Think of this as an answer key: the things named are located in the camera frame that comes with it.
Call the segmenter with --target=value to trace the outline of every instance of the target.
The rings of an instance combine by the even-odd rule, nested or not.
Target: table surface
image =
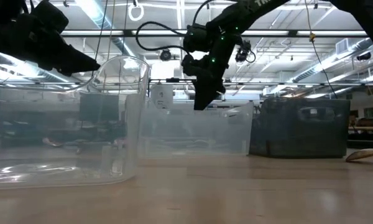
[[[0,224],[373,224],[373,158],[139,164],[137,176],[119,184],[0,190]]]
[[[373,127],[348,127],[348,130],[350,131],[373,131]]]

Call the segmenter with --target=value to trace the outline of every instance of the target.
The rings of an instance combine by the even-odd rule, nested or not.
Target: dark gray plastic bin
[[[349,100],[269,98],[252,120],[249,154],[284,158],[346,155]]]

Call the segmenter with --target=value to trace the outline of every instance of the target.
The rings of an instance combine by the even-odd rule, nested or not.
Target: black robotic arm
[[[61,37],[68,23],[48,0],[41,1],[30,13],[25,0],[0,0],[0,52],[35,62],[45,70],[56,68],[66,76],[99,69],[96,60]]]
[[[205,109],[219,93],[225,93],[223,74],[235,45],[246,48],[241,34],[253,23],[285,4],[288,0],[246,0],[228,6],[205,26],[194,23],[188,26],[183,47],[187,52],[209,52],[201,60],[191,55],[183,59],[183,72],[196,76],[195,110]],[[351,13],[373,41],[373,0],[329,0],[338,9]]]

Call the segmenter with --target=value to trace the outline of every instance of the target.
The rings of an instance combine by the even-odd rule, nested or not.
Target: hanging ring
[[[140,14],[138,17],[134,17],[132,15],[132,10],[135,9],[135,8],[139,8],[141,10]],[[133,6],[133,5],[130,5],[129,6],[129,18],[132,20],[132,21],[139,21],[140,19],[142,19],[142,17],[144,16],[144,7],[143,6],[140,6],[139,4],[137,4],[137,6]]]

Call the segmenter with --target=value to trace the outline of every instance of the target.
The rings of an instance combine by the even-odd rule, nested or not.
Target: transparent plastic container
[[[74,89],[0,88],[0,189],[132,177],[148,74],[120,56]]]
[[[246,155],[253,103],[217,111],[159,109],[148,102],[142,115],[143,158]]]

